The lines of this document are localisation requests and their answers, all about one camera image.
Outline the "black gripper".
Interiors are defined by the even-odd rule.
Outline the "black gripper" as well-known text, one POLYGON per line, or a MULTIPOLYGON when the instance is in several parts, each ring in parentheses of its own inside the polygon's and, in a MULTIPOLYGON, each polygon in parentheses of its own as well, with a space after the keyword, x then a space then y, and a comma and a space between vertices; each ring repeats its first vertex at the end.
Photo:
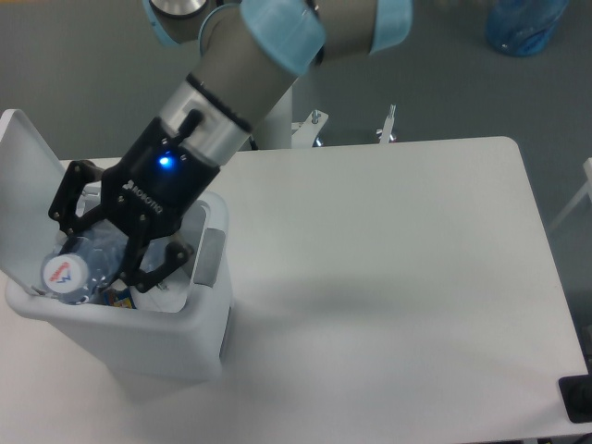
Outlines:
POLYGON ((154 118, 121 160, 107 169, 88 159, 71 161, 48 210, 67 236, 79 235, 100 221, 129 236, 140 216, 146 216, 145 239, 150 243, 142 258, 123 260, 117 271, 118 279, 140 293, 162 283, 194 254, 180 234, 169 235, 180 229, 185 213, 220 171, 182 145, 203 120, 202 115, 189 115, 170 136, 162 119, 154 118), (77 216, 85 186, 96 181, 101 182, 101 202, 77 216))

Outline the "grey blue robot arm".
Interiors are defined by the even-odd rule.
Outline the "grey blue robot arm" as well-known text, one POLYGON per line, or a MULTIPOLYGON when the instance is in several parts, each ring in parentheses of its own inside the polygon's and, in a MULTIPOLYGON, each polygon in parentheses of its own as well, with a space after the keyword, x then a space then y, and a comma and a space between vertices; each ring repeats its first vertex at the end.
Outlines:
POLYGON ((185 265, 184 216, 281 97, 312 66, 400 44, 409 1, 150 1, 175 43, 196 41, 197 66, 120 160, 68 165, 48 215, 61 254, 88 268, 71 302, 120 280, 147 291, 185 265))

